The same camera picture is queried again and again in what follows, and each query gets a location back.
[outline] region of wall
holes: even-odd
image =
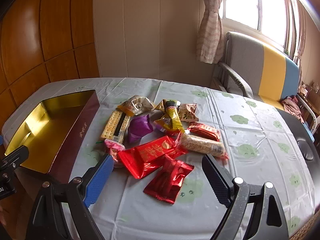
[[[0,129],[41,86],[98,76],[92,0],[15,0],[0,23]]]
[[[209,86],[213,66],[196,60],[202,0],[94,0],[103,77],[147,77]]]
[[[302,80],[309,84],[312,80],[320,84],[320,32],[310,15],[307,15],[307,36],[301,58]]]

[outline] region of snack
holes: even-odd
[[[164,156],[164,165],[143,190],[144,193],[174,204],[181,189],[183,179],[193,170],[193,166]]]
[[[204,138],[215,140],[217,142],[220,141],[220,131],[209,125],[199,122],[191,122],[188,130]]]
[[[120,151],[118,156],[132,176],[141,179],[163,165],[165,154],[175,159],[185,153],[187,150],[180,146],[176,147],[172,138],[163,136],[129,150]]]
[[[161,112],[165,112],[164,106],[163,106],[163,100],[160,101],[160,103],[155,107],[155,110],[160,110]]]
[[[184,129],[178,116],[178,108],[181,103],[176,100],[163,99],[162,101],[165,114],[159,120],[154,121],[157,129],[162,132],[167,132],[168,134],[175,134],[179,133],[180,131],[183,132]]]
[[[152,131],[153,128],[150,124],[149,115],[137,116],[136,118],[132,119],[129,124],[128,141],[129,143],[133,143]]]
[[[222,142],[217,142],[186,133],[181,134],[178,140],[178,144],[181,144],[190,151],[211,154],[212,156],[224,159],[229,158]]]
[[[148,98],[135,95],[119,105],[118,108],[132,117],[143,112],[151,111],[155,106]]]
[[[129,120],[130,116],[127,114],[120,111],[113,111],[104,127],[100,139],[109,139],[122,144]]]
[[[182,122],[197,122],[199,118],[196,116],[197,104],[181,104],[178,115]]]
[[[124,165],[123,165],[123,163],[121,162],[121,160],[119,160],[118,152],[125,150],[124,145],[122,145],[122,144],[120,144],[120,143],[118,143],[118,142],[109,140],[109,139],[105,139],[105,140],[104,140],[104,144],[106,145],[107,149],[109,150],[109,154],[110,154],[110,155],[112,156],[112,158],[113,158],[114,167],[116,167],[116,168],[121,168],[121,167],[123,167]]]

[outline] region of tablecloth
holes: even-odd
[[[7,145],[19,125],[41,101],[66,93],[95,89],[100,102],[76,158],[70,179],[82,176],[99,160],[96,141],[116,106],[133,95],[146,96],[158,104],[162,99],[197,103],[199,121],[221,131],[230,156],[220,162],[232,176],[262,185],[271,181],[279,194],[293,235],[314,213],[314,185],[286,123],[270,105],[242,96],[199,86],[138,78],[95,78],[49,83],[30,96],[2,129]],[[137,144],[163,133],[154,131]],[[203,155],[189,152],[179,159],[194,165],[184,180],[174,205],[143,193],[157,171],[134,179],[125,168],[114,168],[98,201],[90,211],[105,239],[210,239],[226,208],[219,204],[201,168]],[[76,235],[67,204],[63,205],[70,230]],[[247,208],[236,239],[242,239],[250,217]]]

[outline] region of chair backrest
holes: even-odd
[[[250,85],[256,95],[280,101],[297,94],[298,66],[285,54],[262,41],[242,33],[228,32],[226,63]],[[241,94],[230,77],[220,75],[220,78],[228,92]]]

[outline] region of chair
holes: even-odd
[[[289,57],[262,41],[237,32],[227,33],[225,53],[225,62],[218,63],[221,67],[218,80],[227,92],[281,110],[284,108],[280,101],[295,95],[310,112],[313,118],[311,133],[315,131],[316,115],[297,95],[300,71]]]

